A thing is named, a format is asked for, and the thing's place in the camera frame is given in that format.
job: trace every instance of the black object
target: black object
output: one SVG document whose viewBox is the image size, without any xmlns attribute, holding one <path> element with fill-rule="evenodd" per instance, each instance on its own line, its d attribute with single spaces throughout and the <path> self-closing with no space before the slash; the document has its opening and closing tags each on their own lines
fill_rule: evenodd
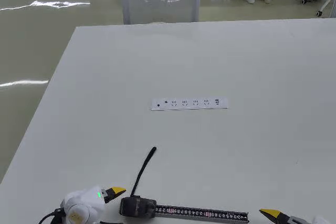
<svg viewBox="0 0 336 224">
<path fill-rule="evenodd" d="M 154 218 L 156 200 L 132 196 L 121 199 L 119 213 L 127 217 Z"/>
<path fill-rule="evenodd" d="M 154 218 L 155 217 L 155 209 L 156 209 L 156 200 L 153 199 L 144 199 L 140 196 L 135 196 L 135 190 L 138 186 L 139 180 L 143 171 L 146 168 L 149 160 L 154 155 L 156 151 L 156 147 L 153 147 L 151 151 L 148 153 L 147 158 L 143 162 L 143 165 L 139 171 L 137 176 L 137 180 L 134 183 L 131 196 L 125 197 L 121 199 L 119 213 L 123 216 L 127 217 L 137 217 L 137 218 Z"/>
<path fill-rule="evenodd" d="M 65 217 L 64 208 L 56 208 L 54 212 L 49 213 L 48 215 L 45 215 L 42 220 L 38 224 L 42 224 L 43 221 L 45 221 L 48 217 L 53 216 L 52 221 L 50 224 L 60 224 L 62 223 L 62 217 Z"/>
</svg>

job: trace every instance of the chair backrest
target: chair backrest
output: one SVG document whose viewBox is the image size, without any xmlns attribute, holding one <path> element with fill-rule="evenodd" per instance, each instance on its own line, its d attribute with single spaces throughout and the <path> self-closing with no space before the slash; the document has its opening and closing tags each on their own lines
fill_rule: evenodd
<svg viewBox="0 0 336 224">
<path fill-rule="evenodd" d="M 124 24 L 197 22 L 200 0 L 122 0 Z"/>
</svg>

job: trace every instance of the table surface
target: table surface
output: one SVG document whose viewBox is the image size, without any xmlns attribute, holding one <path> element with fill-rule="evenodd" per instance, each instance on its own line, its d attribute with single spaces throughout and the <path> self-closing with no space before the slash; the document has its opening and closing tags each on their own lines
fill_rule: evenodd
<svg viewBox="0 0 336 224">
<path fill-rule="evenodd" d="M 333 221 L 335 19 L 76 28 L 0 185 L 2 223 L 37 223 L 96 184 L 160 204 Z M 162 97 L 227 110 L 151 111 Z M 139 223 L 109 203 L 105 221 Z M 157 218 L 151 223 L 187 223 Z"/>
</svg>

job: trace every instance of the measuring tape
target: measuring tape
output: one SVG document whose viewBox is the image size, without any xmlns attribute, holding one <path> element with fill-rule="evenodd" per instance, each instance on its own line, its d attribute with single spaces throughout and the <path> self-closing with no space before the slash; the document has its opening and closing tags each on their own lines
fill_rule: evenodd
<svg viewBox="0 0 336 224">
<path fill-rule="evenodd" d="M 191 208 L 191 207 L 174 207 L 174 206 L 162 206 L 157 205 L 156 200 L 141 198 L 134 195 L 137 188 L 140 177 L 156 151 L 156 147 L 153 147 L 145 159 L 137 180 L 133 186 L 130 197 L 122 198 L 120 201 L 119 213 L 127 217 L 150 219 L 154 217 L 168 217 L 168 218 L 180 218 L 189 220 L 202 220 L 202 221 L 214 221 L 234 224 L 247 224 L 249 223 L 247 212 L 232 212 L 203 208 Z"/>
<path fill-rule="evenodd" d="M 175 207 L 157 205 L 156 217 L 215 221 L 224 223 L 249 223 L 246 212 L 232 212 L 191 207 Z"/>
</svg>

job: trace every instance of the power strip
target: power strip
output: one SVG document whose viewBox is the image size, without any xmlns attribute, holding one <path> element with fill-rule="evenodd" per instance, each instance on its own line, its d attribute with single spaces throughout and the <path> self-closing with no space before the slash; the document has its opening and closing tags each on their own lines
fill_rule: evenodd
<svg viewBox="0 0 336 224">
<path fill-rule="evenodd" d="M 153 99 L 152 110 L 203 110 L 227 109 L 228 101 L 224 97 Z"/>
</svg>

